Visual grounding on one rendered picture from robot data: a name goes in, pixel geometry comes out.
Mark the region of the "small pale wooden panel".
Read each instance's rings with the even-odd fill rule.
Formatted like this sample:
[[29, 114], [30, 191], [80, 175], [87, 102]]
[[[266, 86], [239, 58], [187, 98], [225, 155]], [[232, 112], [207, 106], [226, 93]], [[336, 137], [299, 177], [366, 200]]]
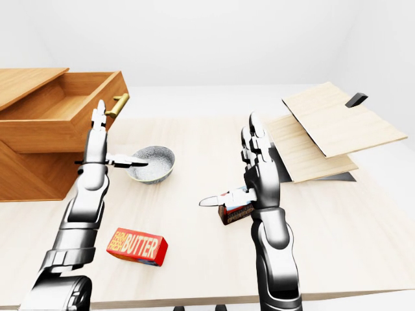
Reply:
[[292, 115], [268, 121], [266, 128], [295, 183], [357, 169], [347, 155], [326, 158]]

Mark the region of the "wooden drawer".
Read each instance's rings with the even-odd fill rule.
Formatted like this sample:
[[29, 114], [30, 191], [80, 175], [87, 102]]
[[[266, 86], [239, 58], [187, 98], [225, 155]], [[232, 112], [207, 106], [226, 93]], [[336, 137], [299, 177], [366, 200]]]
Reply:
[[100, 100], [127, 93], [120, 71], [64, 73], [0, 108], [0, 140], [19, 153], [81, 152]]

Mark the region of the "large pale wooden panel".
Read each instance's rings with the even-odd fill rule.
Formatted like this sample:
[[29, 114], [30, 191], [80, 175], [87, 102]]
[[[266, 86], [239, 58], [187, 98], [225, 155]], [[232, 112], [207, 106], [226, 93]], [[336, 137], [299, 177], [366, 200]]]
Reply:
[[325, 157], [349, 154], [407, 138], [362, 104], [348, 108], [351, 97], [326, 82], [282, 99]]

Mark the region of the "brown printed food box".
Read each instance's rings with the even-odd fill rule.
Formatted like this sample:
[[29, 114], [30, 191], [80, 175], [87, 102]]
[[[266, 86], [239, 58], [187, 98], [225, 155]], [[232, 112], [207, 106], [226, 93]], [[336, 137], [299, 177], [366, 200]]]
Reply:
[[219, 205], [218, 208], [218, 214], [224, 225], [228, 225], [242, 218], [245, 218], [254, 210], [251, 201], [246, 201], [245, 203], [242, 203], [240, 205], [237, 205], [236, 203], [232, 203], [230, 201], [231, 195], [246, 191], [246, 186], [243, 186], [220, 195], [220, 197], [223, 197], [228, 201], [227, 203]]

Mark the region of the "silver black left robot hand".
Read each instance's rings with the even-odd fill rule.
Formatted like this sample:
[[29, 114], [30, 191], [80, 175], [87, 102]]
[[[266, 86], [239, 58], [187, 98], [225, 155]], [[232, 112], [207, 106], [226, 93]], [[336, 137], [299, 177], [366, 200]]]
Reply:
[[134, 156], [123, 154], [111, 155], [107, 152], [106, 131], [106, 105], [103, 100], [99, 100], [97, 107], [93, 110], [91, 118], [91, 130], [88, 132], [84, 157], [82, 161], [76, 161], [76, 164], [97, 163], [102, 165], [113, 165], [115, 167], [145, 167], [148, 162]]

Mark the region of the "wooden cabinet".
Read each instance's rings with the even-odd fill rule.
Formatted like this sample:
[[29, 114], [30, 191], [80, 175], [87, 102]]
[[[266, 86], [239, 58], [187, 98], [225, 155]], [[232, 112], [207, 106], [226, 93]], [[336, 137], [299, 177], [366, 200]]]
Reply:
[[[0, 108], [28, 95], [67, 68], [0, 69]], [[81, 152], [19, 153], [0, 140], [0, 202], [61, 200], [77, 176]]]

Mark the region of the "red butter box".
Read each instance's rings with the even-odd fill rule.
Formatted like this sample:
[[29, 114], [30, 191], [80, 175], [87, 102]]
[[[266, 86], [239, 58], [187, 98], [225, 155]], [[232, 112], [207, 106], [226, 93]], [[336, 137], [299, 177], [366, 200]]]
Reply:
[[162, 236], [119, 227], [106, 251], [118, 259], [162, 266], [167, 249], [168, 243]]

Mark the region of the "grey speckled bowl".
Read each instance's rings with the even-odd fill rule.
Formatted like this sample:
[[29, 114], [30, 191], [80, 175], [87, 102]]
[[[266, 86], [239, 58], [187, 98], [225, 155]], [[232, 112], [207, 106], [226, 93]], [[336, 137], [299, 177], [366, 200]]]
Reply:
[[148, 146], [138, 150], [135, 157], [147, 160], [148, 165], [145, 167], [130, 167], [127, 174], [134, 180], [147, 185], [156, 184], [167, 179], [171, 174], [175, 155], [164, 146]]

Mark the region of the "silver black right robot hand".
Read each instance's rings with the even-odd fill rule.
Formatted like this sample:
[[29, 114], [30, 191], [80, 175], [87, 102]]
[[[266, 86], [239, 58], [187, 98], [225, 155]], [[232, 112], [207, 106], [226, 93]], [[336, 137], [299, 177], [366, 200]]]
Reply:
[[279, 206], [278, 168], [270, 156], [270, 139], [256, 113], [251, 113], [249, 126], [241, 130], [241, 157], [246, 164], [245, 188], [211, 196], [199, 202], [202, 207], [225, 206], [234, 209], [252, 203], [256, 209]]

